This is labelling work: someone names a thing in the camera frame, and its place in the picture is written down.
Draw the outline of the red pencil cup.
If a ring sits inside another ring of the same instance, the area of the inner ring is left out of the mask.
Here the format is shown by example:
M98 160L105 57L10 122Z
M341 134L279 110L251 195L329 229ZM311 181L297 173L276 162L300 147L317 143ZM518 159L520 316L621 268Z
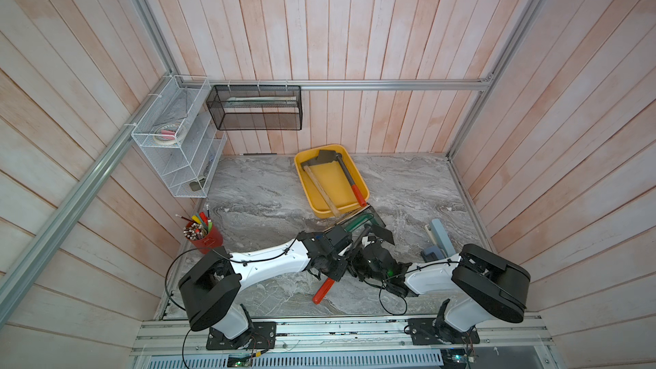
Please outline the red pencil cup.
M224 244L223 236L210 218L208 210L200 211L192 217L182 215L177 215L177 217L186 222L183 230L184 237L204 255L210 249L218 249Z

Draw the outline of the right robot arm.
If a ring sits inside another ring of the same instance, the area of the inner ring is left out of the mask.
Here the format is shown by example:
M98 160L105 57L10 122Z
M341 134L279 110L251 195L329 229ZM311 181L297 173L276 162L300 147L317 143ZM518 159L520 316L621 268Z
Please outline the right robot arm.
M379 290L403 299L441 290L459 290L466 296L442 302L430 329L418 329L430 342L478 343L476 325L490 319L519 324L524 320L531 275L476 244L440 261L401 263L381 243L358 249L348 271L362 282L381 282Z

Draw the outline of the blue grey stapler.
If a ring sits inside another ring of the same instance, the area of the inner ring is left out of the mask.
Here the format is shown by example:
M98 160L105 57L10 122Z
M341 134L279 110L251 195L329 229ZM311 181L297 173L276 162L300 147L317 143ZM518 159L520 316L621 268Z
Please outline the blue grey stapler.
M438 245L432 245L426 249L423 249L421 251L421 257L424 262L441 261L448 258L444 250Z

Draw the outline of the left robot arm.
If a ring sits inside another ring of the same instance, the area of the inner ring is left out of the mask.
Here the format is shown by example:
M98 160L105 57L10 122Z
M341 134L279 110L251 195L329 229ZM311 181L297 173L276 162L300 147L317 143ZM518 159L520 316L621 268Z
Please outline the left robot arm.
M237 295L261 281L311 269L338 281L346 272L351 244L352 234L336 225L249 253L210 249L178 283L190 329L208 330L209 341L229 350L255 344L255 324L246 308L235 303Z

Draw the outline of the green shaft red grip hoe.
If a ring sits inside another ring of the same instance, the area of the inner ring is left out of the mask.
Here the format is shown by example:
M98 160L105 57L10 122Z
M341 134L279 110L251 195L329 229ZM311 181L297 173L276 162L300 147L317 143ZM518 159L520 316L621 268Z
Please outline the green shaft red grip hoe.
M351 220L349 223L342 225L342 227L347 232L355 232L359 228L364 227L365 225L386 228L386 224L379 216L375 208L372 206L366 214L357 216L354 220Z

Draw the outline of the wooden handle hoe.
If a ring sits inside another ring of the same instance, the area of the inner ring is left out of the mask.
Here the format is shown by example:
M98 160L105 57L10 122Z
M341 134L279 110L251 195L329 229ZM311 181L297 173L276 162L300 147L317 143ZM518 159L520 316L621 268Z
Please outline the wooden handle hoe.
M322 198L326 202L326 205L329 207L329 210L331 210L331 213L333 213L335 216L341 215L337 206L333 203L333 201L331 201L331 198L328 196L323 186L320 184L319 180L314 175L314 172L312 171L311 167L308 164L303 164L302 169L309 176L309 179L311 179L311 181L315 185L315 188L317 189L317 191L319 191L319 194L321 194Z

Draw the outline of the yellow plastic storage box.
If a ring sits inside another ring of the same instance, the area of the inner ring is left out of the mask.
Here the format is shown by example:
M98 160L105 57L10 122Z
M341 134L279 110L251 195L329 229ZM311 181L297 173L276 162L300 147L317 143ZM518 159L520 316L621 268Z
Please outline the yellow plastic storage box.
M329 210L329 207L326 205L321 194L319 194L319 191L317 191L315 185L301 167L302 162L316 157L319 150L336 150L343 155L343 160L345 161L348 170L353 176L357 186L359 186L365 200L368 202L371 196L370 191L348 151L342 145L324 145L310 150L301 151L294 157L298 177L302 183L302 188L307 201L309 202L310 208L314 214L320 219L328 219L335 216L331 213L331 210ZM328 196L331 198L331 201L337 206L341 215L361 208L355 200L351 188L336 162L319 165L318 167L313 167L312 170Z

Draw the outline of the grey hole punch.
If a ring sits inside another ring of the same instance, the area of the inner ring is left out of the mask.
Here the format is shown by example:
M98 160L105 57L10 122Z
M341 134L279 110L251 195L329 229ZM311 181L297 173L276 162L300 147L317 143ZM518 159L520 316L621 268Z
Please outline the grey hole punch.
M442 251L445 257L449 258L456 254L456 250L449 238L449 234L439 219L432 220L426 227L433 244Z

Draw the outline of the blue grip steel hoe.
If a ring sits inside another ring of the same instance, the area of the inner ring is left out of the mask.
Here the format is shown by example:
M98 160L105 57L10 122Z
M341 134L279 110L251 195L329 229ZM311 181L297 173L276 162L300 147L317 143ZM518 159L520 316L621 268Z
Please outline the blue grip steel hoe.
M357 210L351 211L351 212L343 215L339 219L335 220L334 222L332 222L331 225L329 225L328 229L333 228L335 226L347 224L351 220L354 220L357 216L366 214L369 211L370 208L371 208L371 206L367 205L365 207L361 207L361 208L358 208Z

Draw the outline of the tape roll on shelf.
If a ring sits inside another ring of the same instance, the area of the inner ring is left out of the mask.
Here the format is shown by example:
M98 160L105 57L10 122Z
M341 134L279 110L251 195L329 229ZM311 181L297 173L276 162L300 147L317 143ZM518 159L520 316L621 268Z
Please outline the tape roll on shelf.
M159 126L153 131L153 141L160 146L173 146L182 143L187 129L181 122L172 122Z

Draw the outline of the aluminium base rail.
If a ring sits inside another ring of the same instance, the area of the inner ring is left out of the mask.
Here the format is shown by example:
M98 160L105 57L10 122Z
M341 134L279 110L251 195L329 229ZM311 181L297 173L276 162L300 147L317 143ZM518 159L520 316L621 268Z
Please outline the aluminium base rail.
M413 316L341 316L315 318L278 318L275 340L257 336L256 346L245 352L268 348L272 353L337 352L360 350L409 350L420 347L443 348L445 345L429 340L429 328L413 330L408 323ZM477 325L483 347L548 346L553 345L551 334L541 316L528 314L520 324L509 324L498 319ZM147 321L142 324L134 341L131 356L208 354L208 331L189 331L182 320Z

